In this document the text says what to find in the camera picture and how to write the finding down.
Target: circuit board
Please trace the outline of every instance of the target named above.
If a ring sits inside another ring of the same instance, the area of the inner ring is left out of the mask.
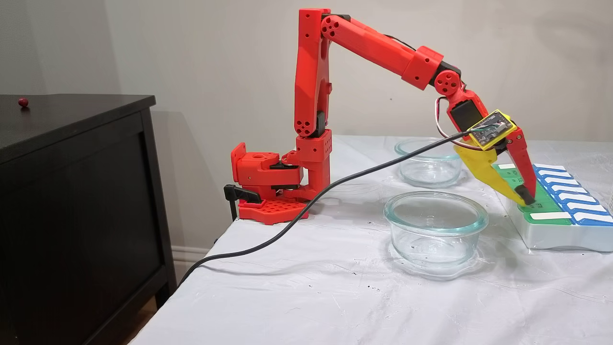
[[[517,126],[511,122],[510,118],[501,113],[500,110],[493,111],[490,115],[477,122],[471,128],[492,125],[482,131],[472,132],[470,136],[483,150],[489,149],[509,133],[513,132]]]

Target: black dresser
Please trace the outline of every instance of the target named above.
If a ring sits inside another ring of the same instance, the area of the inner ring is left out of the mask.
[[[154,96],[0,96],[0,344],[110,344],[177,287]]]

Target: robotic arm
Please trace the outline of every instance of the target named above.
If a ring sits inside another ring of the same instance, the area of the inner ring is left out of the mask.
[[[471,134],[464,142],[455,142],[456,152],[477,179],[518,204],[534,202],[536,177],[522,130],[498,110],[489,114],[479,97],[466,90],[460,70],[443,61],[441,54],[427,47],[413,49],[349,15],[331,14],[330,9],[301,9],[299,16],[294,100],[296,150],[279,158],[271,152],[248,153],[245,143],[241,143],[232,151],[234,181],[262,198],[261,203],[241,200],[238,204],[241,218],[266,224],[291,220],[304,207],[302,200],[312,200],[330,184],[332,132],[326,125],[332,92],[327,58],[331,42],[400,75],[420,90],[433,86],[441,94],[436,102],[437,124],[438,102],[443,98],[449,101],[447,114],[459,131],[499,123],[500,126],[478,138]],[[524,181],[515,190],[491,166],[505,150]],[[302,168],[308,171],[307,185],[300,185]]]

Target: dresser top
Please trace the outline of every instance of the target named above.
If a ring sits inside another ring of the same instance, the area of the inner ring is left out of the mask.
[[[0,163],[153,105],[142,95],[0,95]]]

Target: white label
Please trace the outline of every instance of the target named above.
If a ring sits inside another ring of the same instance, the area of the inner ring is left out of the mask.
[[[530,217],[534,220],[544,219],[568,219],[571,215],[568,212],[545,212],[545,213],[531,213]]]
[[[581,187],[569,187],[569,186],[565,186],[565,185],[553,185],[551,186],[551,189],[553,189],[554,191],[559,191],[559,190],[564,190],[566,192],[576,192],[576,193],[583,193],[583,194],[587,194],[587,191]]]
[[[579,204],[579,203],[568,203],[566,205],[570,209],[588,209],[588,210],[600,211],[600,212],[607,211],[602,205],[588,205],[588,204]]]
[[[539,170],[538,174],[541,176],[560,176],[560,177],[572,177],[566,171],[551,171],[551,170]]]
[[[535,167],[543,169],[566,170],[562,165],[535,164]]]
[[[575,213],[573,215],[573,218],[575,218],[575,220],[592,219],[592,220],[599,220],[601,222],[613,223],[613,217],[611,217],[610,215],[579,212],[579,213]]]
[[[556,177],[545,177],[545,182],[547,182],[548,184],[550,183],[555,183],[555,184],[567,184],[567,185],[578,185],[579,183],[577,182],[577,180],[575,179],[558,179]]]
[[[592,198],[589,195],[584,194],[570,194],[570,193],[562,193],[558,195],[561,200],[572,199],[572,200],[581,200],[581,201],[589,201],[591,203],[595,203],[596,199]]]

